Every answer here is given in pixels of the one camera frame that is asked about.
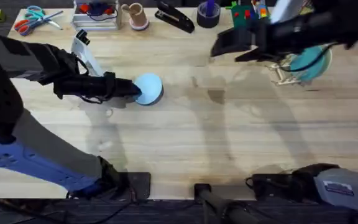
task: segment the light wood tabletop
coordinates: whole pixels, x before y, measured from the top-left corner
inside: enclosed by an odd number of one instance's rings
[[[180,10],[196,21],[196,9]],[[251,174],[318,162],[358,171],[358,44],[352,50],[333,48],[330,68],[312,85],[277,87],[267,68],[234,63],[238,54],[209,57],[216,34],[232,27],[230,11],[222,11],[213,29],[195,22],[192,34],[154,18],[156,9],[145,11],[147,30],[131,30],[125,15],[119,31],[89,32],[89,48],[118,77],[159,75],[165,89],[159,103],[90,105],[75,97],[59,100],[52,85],[13,80],[25,107],[79,150],[104,157],[118,170],[149,171],[152,198],[192,198],[198,182],[231,194],[225,197],[250,198],[244,179]],[[53,18],[64,30],[44,25],[27,37],[14,30],[9,37],[70,50],[71,14],[64,9]],[[55,184],[0,169],[0,197],[65,193]]]

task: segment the cup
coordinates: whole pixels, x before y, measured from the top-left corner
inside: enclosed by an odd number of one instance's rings
[[[123,4],[121,9],[129,13],[131,17],[129,24],[133,29],[143,30],[147,28],[149,20],[146,18],[146,14],[144,13],[144,9],[141,4],[133,3],[130,6]]]

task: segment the sticker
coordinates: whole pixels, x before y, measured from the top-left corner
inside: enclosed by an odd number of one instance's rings
[[[343,184],[332,181],[324,181],[324,186],[327,191],[338,194],[354,196],[353,188],[349,184]]]

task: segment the red scissors handle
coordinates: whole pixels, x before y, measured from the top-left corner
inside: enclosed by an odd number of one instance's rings
[[[30,22],[33,22],[33,21],[30,21],[28,19],[24,19],[22,21],[19,21],[15,24],[14,28],[16,31],[18,31],[18,33],[20,35],[28,35],[31,33],[32,29],[30,27]]]

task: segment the teal plate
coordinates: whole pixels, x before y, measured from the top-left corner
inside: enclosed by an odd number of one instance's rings
[[[320,46],[305,49],[302,54],[297,56],[297,58],[291,62],[291,70],[308,65],[321,53],[321,51],[323,50]],[[307,69],[306,73],[299,77],[299,80],[310,81],[321,76],[328,69],[329,64],[331,63],[331,58],[332,52],[329,50],[315,65]]]

